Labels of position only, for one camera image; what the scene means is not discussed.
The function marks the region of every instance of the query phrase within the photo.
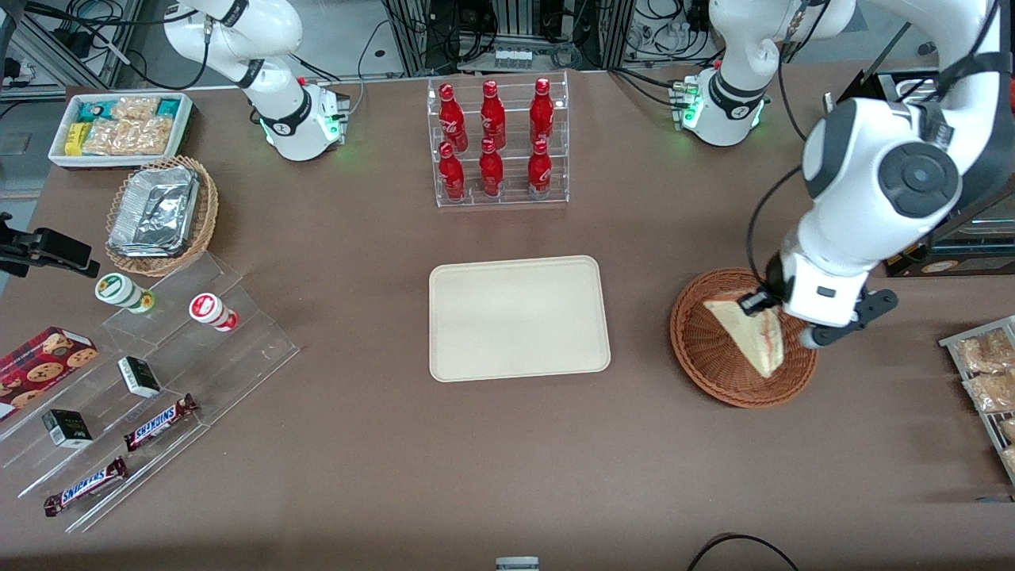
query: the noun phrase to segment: snickers bar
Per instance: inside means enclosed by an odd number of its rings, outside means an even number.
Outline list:
[[[46,503],[43,504],[43,508],[46,510],[46,517],[55,516],[67,509],[67,506],[70,504],[88,494],[94,493],[103,486],[117,479],[127,480],[127,465],[120,456],[117,456],[110,466],[75,484],[73,488],[64,490],[63,494],[55,494],[46,498]]]
[[[196,409],[197,404],[188,392],[183,399],[174,403],[173,407],[162,411],[157,417],[141,425],[141,428],[125,436],[127,451],[137,450],[142,444],[155,438]]]

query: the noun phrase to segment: coca-cola bottle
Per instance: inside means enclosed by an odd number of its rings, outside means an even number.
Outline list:
[[[504,163],[497,153],[496,143],[483,139],[483,155],[479,157],[479,170],[483,175],[483,193],[497,198],[504,190]]]
[[[529,157],[529,196],[542,200],[550,193],[550,168],[553,163],[546,154],[546,139],[539,139],[532,145]]]
[[[441,130],[445,139],[451,141],[456,152],[469,148],[469,136],[465,134],[465,114],[462,105],[455,100],[455,88],[450,83],[441,85]]]
[[[529,108],[529,136],[532,144],[540,138],[550,140],[553,134],[553,101],[550,100],[550,80],[536,79],[536,96]]]
[[[465,170],[462,169],[462,162],[455,156],[455,149],[448,141],[441,141],[437,147],[441,152],[441,161],[437,169],[441,171],[441,182],[445,187],[445,194],[452,202],[465,200]]]
[[[504,103],[497,95],[497,82],[492,79],[483,82],[483,106],[479,116],[483,121],[483,136],[493,139],[498,149],[503,148],[507,144]]]

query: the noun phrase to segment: brown tabletop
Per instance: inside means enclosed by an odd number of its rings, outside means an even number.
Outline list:
[[[857,67],[788,67],[806,127]],[[695,274],[744,264],[751,209],[802,143],[775,89],[743,144],[714,148],[606,73],[569,77],[571,202],[507,212],[434,206],[425,81],[369,84],[347,144],[307,163],[265,144],[241,91],[193,92],[186,150],[221,196],[211,249],[302,352],[84,534],[0,478],[0,568],[682,569],[742,531],[804,569],[1011,569],[1015,505],[973,503],[1010,489],[936,341],[1015,313],[1012,280],[877,279],[900,307],[822,352],[800,397],[718,403],[681,372],[670,308]],[[54,168],[32,225],[100,245],[123,176]],[[772,200],[759,258],[808,203],[799,180]],[[602,270],[606,371],[430,377],[433,267],[576,254]],[[91,287],[11,279],[0,348],[90,332],[112,314]],[[725,545],[699,569],[738,564],[781,568]]]

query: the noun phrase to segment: beige tray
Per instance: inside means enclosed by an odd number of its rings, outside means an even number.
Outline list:
[[[443,382],[595,373],[610,364],[589,256],[443,265],[430,273],[430,374]]]

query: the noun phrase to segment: clear acrylic shelf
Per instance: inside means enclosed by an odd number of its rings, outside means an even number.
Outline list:
[[[547,141],[548,154],[553,162],[550,170],[549,195],[543,200],[534,200],[529,196],[529,156],[532,155],[532,141],[529,138],[529,105],[535,94],[536,79],[546,77],[550,80],[550,98],[553,99],[553,134]],[[507,122],[507,140],[500,149],[500,157],[504,163],[504,191],[498,198],[490,198],[482,191],[482,179],[479,172],[480,141],[483,139],[482,124],[479,111],[483,104],[482,82],[486,77],[471,77],[465,75],[430,79],[427,84],[426,116],[429,126],[430,159],[433,163],[433,188],[437,206],[468,207],[468,206],[498,206],[498,205],[538,205],[547,203],[567,202],[570,199],[569,179],[569,129],[568,110],[570,102],[567,93],[566,73],[541,74],[504,74],[496,75],[497,91],[504,103]],[[444,191],[441,172],[437,168],[441,155],[437,146],[444,140],[441,131],[441,98],[436,94],[442,83],[451,83],[455,87],[455,98],[465,113],[465,131],[469,136],[469,147],[458,154],[465,168],[466,198],[462,202],[452,202]]]
[[[0,441],[4,478],[21,490],[18,497],[37,502],[42,514],[46,498],[123,456],[130,474],[126,481],[78,500],[54,518],[68,532],[88,529],[295,356],[299,350],[258,309],[240,279],[206,253],[151,288],[152,311],[121,310],[93,333],[100,358],[66,380],[58,395],[22,413]],[[219,296],[240,315],[235,330],[222,334],[190,318],[187,306],[202,292]],[[127,355],[148,362],[162,386],[158,397],[146,400],[127,390],[117,367]],[[128,453],[124,435],[188,392],[200,409]],[[81,449],[55,446],[40,418],[52,408],[81,413],[93,442]]]

